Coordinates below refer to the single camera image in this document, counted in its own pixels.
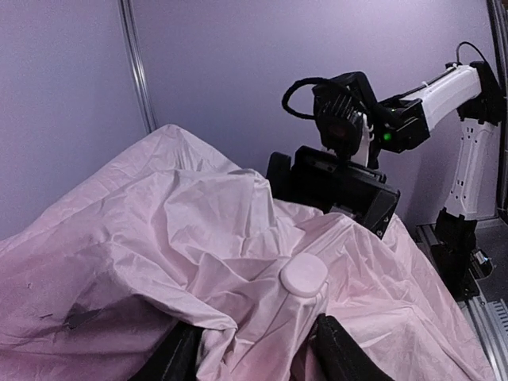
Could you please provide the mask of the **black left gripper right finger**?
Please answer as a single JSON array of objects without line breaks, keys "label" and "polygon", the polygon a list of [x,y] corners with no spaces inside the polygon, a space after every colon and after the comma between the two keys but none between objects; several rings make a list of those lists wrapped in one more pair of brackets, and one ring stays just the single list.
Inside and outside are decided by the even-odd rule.
[{"label": "black left gripper right finger", "polygon": [[335,317],[319,314],[311,337],[311,347],[326,380],[392,380]]}]

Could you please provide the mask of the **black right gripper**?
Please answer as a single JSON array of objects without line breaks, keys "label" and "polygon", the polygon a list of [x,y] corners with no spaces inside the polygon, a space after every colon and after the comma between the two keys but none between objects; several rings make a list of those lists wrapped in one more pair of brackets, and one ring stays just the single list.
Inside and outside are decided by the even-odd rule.
[{"label": "black right gripper", "polygon": [[383,173],[307,146],[294,157],[273,152],[266,178],[274,198],[325,214],[343,211],[378,238],[384,236],[400,198]]}]

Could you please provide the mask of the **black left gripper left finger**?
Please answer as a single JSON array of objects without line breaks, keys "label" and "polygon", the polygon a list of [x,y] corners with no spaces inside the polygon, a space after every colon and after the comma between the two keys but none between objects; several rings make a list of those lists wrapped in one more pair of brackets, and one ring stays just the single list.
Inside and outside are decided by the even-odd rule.
[{"label": "black left gripper left finger", "polygon": [[203,328],[179,321],[134,375],[134,379],[136,381],[196,380],[196,363],[202,333]]}]

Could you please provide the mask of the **pink and black umbrella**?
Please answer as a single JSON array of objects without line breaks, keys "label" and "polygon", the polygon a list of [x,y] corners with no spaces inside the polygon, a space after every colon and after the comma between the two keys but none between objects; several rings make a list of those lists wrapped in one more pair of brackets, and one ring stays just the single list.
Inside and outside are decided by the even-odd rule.
[{"label": "pink and black umbrella", "polygon": [[1,243],[1,377],[127,380],[179,322],[199,380],[322,380],[320,314],[394,380],[492,380],[398,217],[383,237],[276,200],[177,125],[111,160]]}]

